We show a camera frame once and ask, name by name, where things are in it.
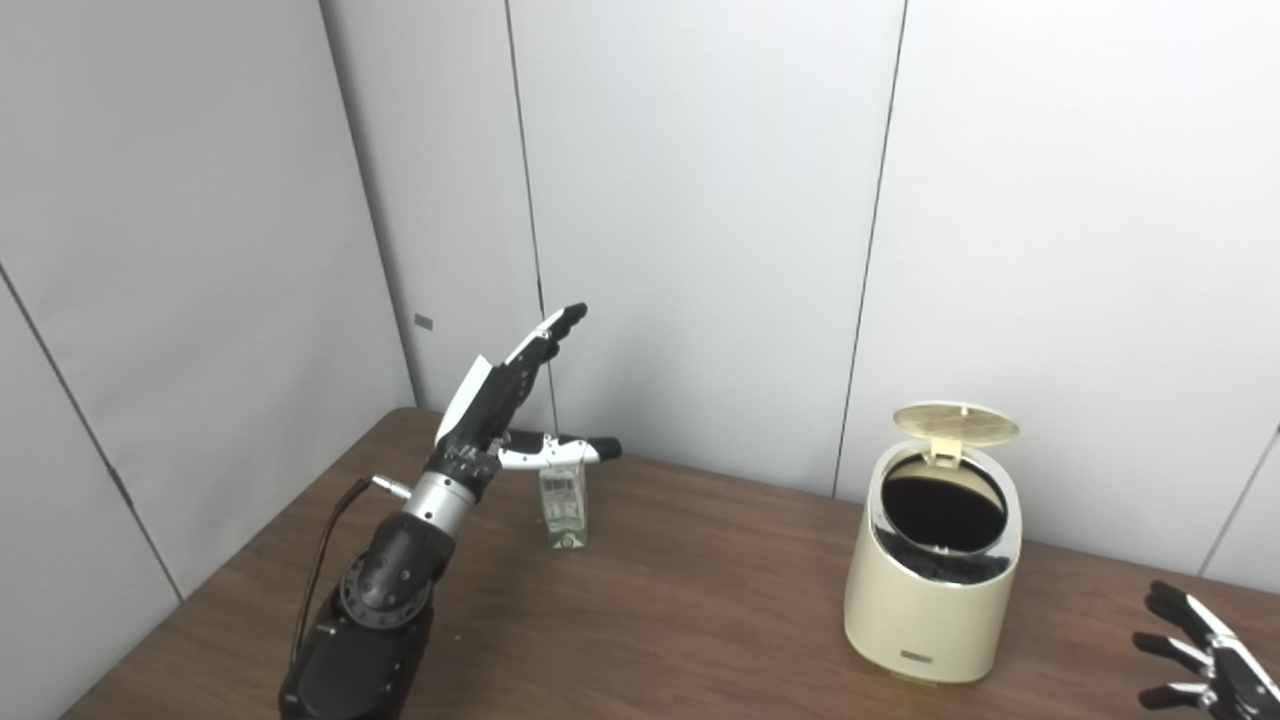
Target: trash can lid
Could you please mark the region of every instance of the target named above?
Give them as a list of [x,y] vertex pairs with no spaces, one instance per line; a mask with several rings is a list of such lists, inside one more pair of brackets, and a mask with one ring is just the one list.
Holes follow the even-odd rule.
[[952,443],[988,447],[1018,437],[1018,423],[1004,413],[972,402],[914,402],[893,413],[908,434]]

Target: white wall panel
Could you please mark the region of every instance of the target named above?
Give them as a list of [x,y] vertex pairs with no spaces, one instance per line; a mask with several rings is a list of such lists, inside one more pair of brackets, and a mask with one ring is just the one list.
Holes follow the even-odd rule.
[[0,698],[52,719],[178,598],[4,283],[0,398]]
[[[506,10],[325,9],[419,400],[444,410],[477,354],[500,363],[541,320]],[[517,425],[552,427],[548,386]]]
[[1280,451],[1275,438],[1204,569],[1215,580],[1280,593]]
[[512,3],[562,430],[831,492],[901,12]]
[[0,258],[179,587],[411,402],[320,9],[0,15]]
[[841,497],[895,407],[993,405],[1033,538],[1204,560],[1280,409],[1280,6],[908,12]]

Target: cream trash can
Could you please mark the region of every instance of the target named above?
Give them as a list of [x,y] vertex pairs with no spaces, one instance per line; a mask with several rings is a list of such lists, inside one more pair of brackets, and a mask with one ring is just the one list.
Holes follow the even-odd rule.
[[845,634],[867,660],[968,683],[996,659],[1023,544],[1009,474],[974,450],[1018,436],[996,410],[922,402],[893,414],[906,441],[872,473],[845,585]]

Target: open lid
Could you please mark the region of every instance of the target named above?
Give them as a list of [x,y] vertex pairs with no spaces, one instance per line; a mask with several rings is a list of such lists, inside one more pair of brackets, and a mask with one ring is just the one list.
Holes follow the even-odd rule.
[[1004,413],[972,402],[915,402],[893,413],[908,434],[931,441],[931,460],[956,466],[965,445],[988,447],[1018,437],[1018,423]]

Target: black cable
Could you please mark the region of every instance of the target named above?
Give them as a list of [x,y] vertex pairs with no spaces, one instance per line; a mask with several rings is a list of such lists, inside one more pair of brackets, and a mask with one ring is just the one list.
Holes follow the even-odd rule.
[[351,503],[360,497],[360,493],[365,492],[371,484],[372,480],[369,478],[356,480],[356,484],[351,486],[351,489],[333,506],[333,512],[324,524],[324,530],[320,533],[320,544],[316,547],[316,559],[311,565],[311,578],[307,580],[306,592],[302,593],[302,609],[298,611],[298,624],[293,628],[293,647],[289,652],[289,665],[293,665],[293,661],[298,659],[298,652],[302,651],[302,633],[307,628],[307,616],[311,615],[311,596],[315,594],[316,583],[320,582],[320,566],[324,565],[324,553],[329,548],[329,536],[333,534],[333,528],[338,524],[338,518],[342,518],[342,514],[351,507]]

